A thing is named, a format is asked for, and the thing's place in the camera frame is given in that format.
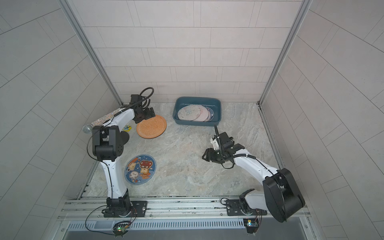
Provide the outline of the small circuit board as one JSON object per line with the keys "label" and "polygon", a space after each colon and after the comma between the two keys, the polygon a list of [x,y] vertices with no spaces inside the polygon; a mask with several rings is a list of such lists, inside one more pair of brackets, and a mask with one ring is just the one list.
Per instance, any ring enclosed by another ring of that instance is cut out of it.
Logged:
{"label": "small circuit board", "polygon": [[116,223],[112,229],[115,237],[123,237],[130,230],[131,223],[131,221],[121,221]]}
{"label": "small circuit board", "polygon": [[243,222],[248,234],[256,234],[260,227],[260,221],[258,218],[243,219]]}

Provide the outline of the white blue butterfly coaster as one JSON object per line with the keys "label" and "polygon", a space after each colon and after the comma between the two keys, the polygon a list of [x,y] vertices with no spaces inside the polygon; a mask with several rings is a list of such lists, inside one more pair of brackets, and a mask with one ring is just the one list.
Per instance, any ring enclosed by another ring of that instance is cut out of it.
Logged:
{"label": "white blue butterfly coaster", "polygon": [[199,105],[187,105],[181,108],[177,116],[182,121],[194,121],[201,115]]}

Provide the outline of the pink unicorn coaster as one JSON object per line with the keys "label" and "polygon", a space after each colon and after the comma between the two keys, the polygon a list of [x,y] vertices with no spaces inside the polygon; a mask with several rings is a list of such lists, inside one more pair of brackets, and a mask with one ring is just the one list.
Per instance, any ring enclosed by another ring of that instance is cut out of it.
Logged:
{"label": "pink unicorn coaster", "polygon": [[201,115],[196,119],[196,121],[205,122],[207,119],[209,119],[211,117],[211,114],[210,114],[209,110],[207,110],[206,107],[199,106],[199,108],[201,110]]}

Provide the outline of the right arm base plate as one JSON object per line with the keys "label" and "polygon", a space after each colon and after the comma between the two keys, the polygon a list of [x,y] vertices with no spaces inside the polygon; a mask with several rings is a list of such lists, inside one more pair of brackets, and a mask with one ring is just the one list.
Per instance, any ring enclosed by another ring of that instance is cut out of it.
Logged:
{"label": "right arm base plate", "polygon": [[265,210],[251,209],[245,200],[222,198],[220,203],[226,207],[228,216],[266,216],[268,214]]}

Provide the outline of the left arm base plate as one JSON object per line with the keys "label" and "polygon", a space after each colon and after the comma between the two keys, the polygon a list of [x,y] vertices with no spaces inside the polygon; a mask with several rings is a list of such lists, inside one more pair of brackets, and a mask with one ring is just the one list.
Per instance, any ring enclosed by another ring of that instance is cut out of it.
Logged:
{"label": "left arm base plate", "polygon": [[105,218],[143,218],[146,216],[147,207],[147,201],[132,201],[124,207],[121,204],[106,207],[102,214]]}

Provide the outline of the teal plastic storage box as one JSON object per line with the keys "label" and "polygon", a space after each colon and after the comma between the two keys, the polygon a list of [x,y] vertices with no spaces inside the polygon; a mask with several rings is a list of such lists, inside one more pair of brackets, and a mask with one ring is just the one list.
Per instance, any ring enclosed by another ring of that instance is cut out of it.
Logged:
{"label": "teal plastic storage box", "polygon": [[214,127],[222,119],[221,101],[215,98],[180,97],[173,119],[179,125]]}

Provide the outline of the yellow wooden toy block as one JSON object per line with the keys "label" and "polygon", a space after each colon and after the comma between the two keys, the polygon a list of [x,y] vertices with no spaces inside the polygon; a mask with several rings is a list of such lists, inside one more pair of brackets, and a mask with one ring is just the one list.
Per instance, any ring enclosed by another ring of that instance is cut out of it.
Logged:
{"label": "yellow wooden toy block", "polygon": [[130,132],[131,129],[132,129],[132,126],[130,126],[130,125],[125,125],[124,128],[123,128],[123,131],[124,131],[124,132]]}

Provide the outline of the blue cartoon characters coaster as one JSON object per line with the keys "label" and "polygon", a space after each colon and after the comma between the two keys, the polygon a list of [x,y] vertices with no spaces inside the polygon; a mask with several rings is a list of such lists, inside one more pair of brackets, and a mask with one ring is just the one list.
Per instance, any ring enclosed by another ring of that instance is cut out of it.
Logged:
{"label": "blue cartoon characters coaster", "polygon": [[150,155],[138,155],[126,166],[125,179],[132,185],[147,183],[156,172],[156,161]]}

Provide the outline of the glitter microphone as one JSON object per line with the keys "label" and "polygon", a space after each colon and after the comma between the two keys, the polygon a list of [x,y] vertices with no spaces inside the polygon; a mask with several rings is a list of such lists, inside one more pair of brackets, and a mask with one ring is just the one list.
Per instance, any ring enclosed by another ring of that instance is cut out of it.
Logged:
{"label": "glitter microphone", "polygon": [[103,125],[105,123],[109,123],[115,116],[115,114],[119,113],[122,109],[117,109],[89,124],[86,124],[83,126],[82,128],[82,131],[85,133],[85,134],[91,134],[92,133],[92,130],[93,130],[93,127],[94,126],[100,126],[100,125]]}

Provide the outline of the left small circuit board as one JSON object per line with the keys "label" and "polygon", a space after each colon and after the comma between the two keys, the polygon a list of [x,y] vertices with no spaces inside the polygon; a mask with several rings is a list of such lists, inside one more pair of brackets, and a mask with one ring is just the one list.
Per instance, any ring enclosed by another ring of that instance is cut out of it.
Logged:
{"label": "left small circuit board", "polygon": [[121,221],[116,223],[112,229],[115,237],[123,237],[130,230],[131,223],[131,221]]}

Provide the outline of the orange round coaster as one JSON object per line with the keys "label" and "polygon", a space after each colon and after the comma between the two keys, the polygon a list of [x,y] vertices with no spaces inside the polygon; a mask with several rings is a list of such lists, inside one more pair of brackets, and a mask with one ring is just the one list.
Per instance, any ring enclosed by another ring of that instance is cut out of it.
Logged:
{"label": "orange round coaster", "polygon": [[137,124],[136,131],[144,139],[154,139],[162,135],[167,128],[167,121],[162,116],[156,115]]}

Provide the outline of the right small circuit board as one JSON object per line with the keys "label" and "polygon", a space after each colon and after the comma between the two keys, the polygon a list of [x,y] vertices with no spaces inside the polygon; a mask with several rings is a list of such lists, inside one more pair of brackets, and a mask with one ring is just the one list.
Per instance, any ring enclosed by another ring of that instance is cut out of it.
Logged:
{"label": "right small circuit board", "polygon": [[260,221],[258,218],[243,219],[243,222],[248,234],[256,234],[260,227]]}

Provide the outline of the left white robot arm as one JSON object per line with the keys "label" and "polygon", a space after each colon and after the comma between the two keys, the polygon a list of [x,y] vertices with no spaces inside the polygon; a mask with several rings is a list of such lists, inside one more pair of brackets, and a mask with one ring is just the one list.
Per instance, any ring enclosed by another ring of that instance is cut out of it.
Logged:
{"label": "left white robot arm", "polygon": [[149,107],[150,102],[150,96],[131,95],[128,105],[123,105],[113,112],[112,117],[102,125],[93,126],[90,138],[92,153],[95,156],[94,160],[103,166],[108,187],[107,206],[102,210],[105,218],[125,218],[138,215],[124,184],[120,159],[124,152],[124,145],[130,139],[129,134],[124,131],[124,127],[130,121],[138,124],[156,116],[153,108]]}

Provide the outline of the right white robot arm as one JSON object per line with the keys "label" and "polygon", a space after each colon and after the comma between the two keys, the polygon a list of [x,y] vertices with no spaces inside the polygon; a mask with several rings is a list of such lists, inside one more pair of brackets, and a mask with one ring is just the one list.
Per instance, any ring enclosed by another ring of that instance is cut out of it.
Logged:
{"label": "right white robot arm", "polygon": [[293,174],[286,168],[277,169],[253,156],[243,145],[235,143],[227,133],[216,132],[202,159],[230,170],[240,167],[263,186],[263,193],[255,189],[243,192],[238,200],[226,200],[228,215],[262,216],[271,214],[280,223],[306,206],[305,199]]}

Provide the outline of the aluminium frame rail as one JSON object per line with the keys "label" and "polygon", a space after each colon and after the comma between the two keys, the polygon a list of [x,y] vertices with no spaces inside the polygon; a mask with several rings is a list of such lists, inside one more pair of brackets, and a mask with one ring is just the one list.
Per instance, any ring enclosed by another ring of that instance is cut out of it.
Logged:
{"label": "aluminium frame rail", "polygon": [[[113,226],[121,221],[131,221],[130,230],[124,238],[130,238],[136,231],[168,230],[243,230],[248,234],[243,219],[256,216],[228,216],[222,198],[238,200],[236,197],[143,197],[132,201],[147,201],[146,216],[143,218],[105,218],[102,210],[106,203],[101,198],[69,200],[59,212],[49,240],[63,240],[70,232],[96,234],[98,237],[112,237]],[[262,216],[256,232],[258,239],[304,239],[319,240],[312,216],[302,208],[279,223],[271,214]]]}

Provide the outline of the blue bears picnic coaster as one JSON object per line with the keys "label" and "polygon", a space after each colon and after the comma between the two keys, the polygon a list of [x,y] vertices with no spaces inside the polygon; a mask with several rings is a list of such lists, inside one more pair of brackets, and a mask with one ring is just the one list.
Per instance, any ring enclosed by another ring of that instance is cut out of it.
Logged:
{"label": "blue bears picnic coaster", "polygon": [[206,108],[207,108],[207,110],[210,113],[210,119],[209,119],[209,122],[210,122],[210,121],[213,120],[215,113],[214,113],[214,111],[211,108],[209,108],[209,107],[206,107]]}

